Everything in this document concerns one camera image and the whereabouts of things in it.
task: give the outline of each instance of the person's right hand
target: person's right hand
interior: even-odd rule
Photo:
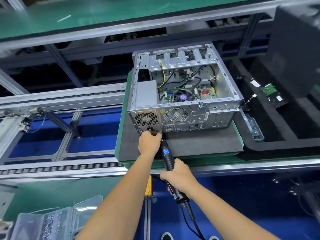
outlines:
[[[191,196],[192,189],[199,186],[188,165],[178,158],[174,160],[173,170],[161,172],[160,178],[169,181],[173,187],[185,193],[188,198]]]

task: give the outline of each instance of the forearm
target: forearm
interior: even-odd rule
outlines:
[[[141,214],[154,155],[138,157],[80,232],[79,240],[131,240]]]
[[[279,240],[200,184],[193,187],[190,198],[225,240]]]

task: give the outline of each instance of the screwdriver handle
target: screwdriver handle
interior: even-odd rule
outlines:
[[[171,154],[170,148],[168,146],[168,143],[161,139],[161,154],[162,159],[164,161],[164,166],[167,171],[172,171],[174,169],[174,158]],[[174,200],[177,204],[189,202],[189,198],[186,196],[185,193],[180,192],[175,187],[173,187],[168,181],[167,181],[168,187],[173,194]]]

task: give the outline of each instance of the pile of screws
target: pile of screws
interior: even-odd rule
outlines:
[[[45,222],[46,225],[44,227],[44,233],[42,235],[42,240],[52,240],[52,230],[54,228],[54,218],[55,217],[58,217],[58,224],[55,227],[57,229],[56,234],[58,234],[60,232],[61,215],[62,215],[62,211],[59,213],[53,213],[46,218],[46,222]]]

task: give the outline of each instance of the hand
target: hand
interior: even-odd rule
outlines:
[[[148,153],[154,157],[159,150],[161,138],[161,132],[158,132],[155,136],[153,136],[148,130],[142,132],[141,137],[139,138],[139,152],[141,154]]]
[[[178,158],[174,160],[174,169],[172,171],[161,172],[160,178],[169,181],[173,187],[185,193],[189,198],[191,198],[192,189],[199,185],[188,165]]]

